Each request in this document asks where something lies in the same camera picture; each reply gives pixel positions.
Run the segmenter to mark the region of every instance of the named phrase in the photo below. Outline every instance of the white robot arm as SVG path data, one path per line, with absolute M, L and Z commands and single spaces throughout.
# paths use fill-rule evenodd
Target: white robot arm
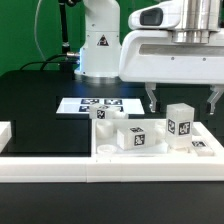
M 224 30 L 219 28 L 221 0 L 172 0 L 134 12 L 135 31 L 123 42 L 119 75 L 123 81 L 211 84 L 210 113 L 224 92 Z
M 113 83 L 118 77 L 121 45 L 120 7 L 116 0 L 84 0 L 86 42 L 80 50 L 76 78 Z

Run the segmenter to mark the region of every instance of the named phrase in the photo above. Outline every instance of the white block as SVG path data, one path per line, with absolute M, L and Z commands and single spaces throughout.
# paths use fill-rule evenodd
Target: white block
M 89 117 L 90 119 L 113 119 L 114 113 L 117 111 L 120 111 L 119 107 L 95 103 L 89 106 Z
M 0 153 L 12 137 L 10 122 L 0 122 Z
M 117 130 L 117 144 L 124 150 L 145 148 L 155 145 L 156 133 L 153 129 L 132 127 Z
M 171 148 L 190 147 L 194 108 L 184 103 L 168 105 L 166 118 L 167 144 Z

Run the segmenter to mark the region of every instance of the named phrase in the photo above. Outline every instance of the white platform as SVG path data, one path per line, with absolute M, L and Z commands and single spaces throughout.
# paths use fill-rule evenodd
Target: white platform
M 134 120 L 149 124 L 158 120 Z M 162 128 L 164 120 L 156 127 Z M 199 122 L 194 123 L 193 137 L 212 148 L 214 156 L 194 153 L 167 153 L 162 139 L 145 151 L 129 151 L 102 156 L 96 148 L 104 144 L 95 138 L 91 158 L 0 158 L 0 182 L 134 182 L 134 181 L 217 181 L 224 180 L 224 148 Z
M 98 100 L 98 103 L 104 104 L 104 100 L 117 101 L 117 104 L 108 104 L 110 106 L 122 107 L 128 114 L 145 114 L 141 101 L 139 99 L 109 99 L 109 98 L 63 98 L 57 114 L 88 114 L 89 105 L 92 100 Z M 86 111 L 80 111 L 80 108 L 86 108 Z

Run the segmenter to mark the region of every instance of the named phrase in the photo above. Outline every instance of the white cube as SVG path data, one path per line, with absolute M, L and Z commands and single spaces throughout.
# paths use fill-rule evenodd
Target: white cube
M 95 103 L 89 107 L 89 117 L 90 119 L 113 119 L 116 111 L 120 111 L 120 108 Z
M 124 150 L 152 146 L 155 139 L 156 134 L 152 129 L 132 127 L 117 130 L 117 144 Z
M 184 103 L 167 106 L 165 140 L 171 148 L 191 146 L 193 120 L 193 107 Z

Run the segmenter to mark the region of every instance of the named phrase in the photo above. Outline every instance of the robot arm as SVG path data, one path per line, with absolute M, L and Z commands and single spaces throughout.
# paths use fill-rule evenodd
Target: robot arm
M 115 0 L 84 0 L 86 42 L 80 50 L 76 78 L 92 83 L 118 79 L 121 46 L 120 7 Z

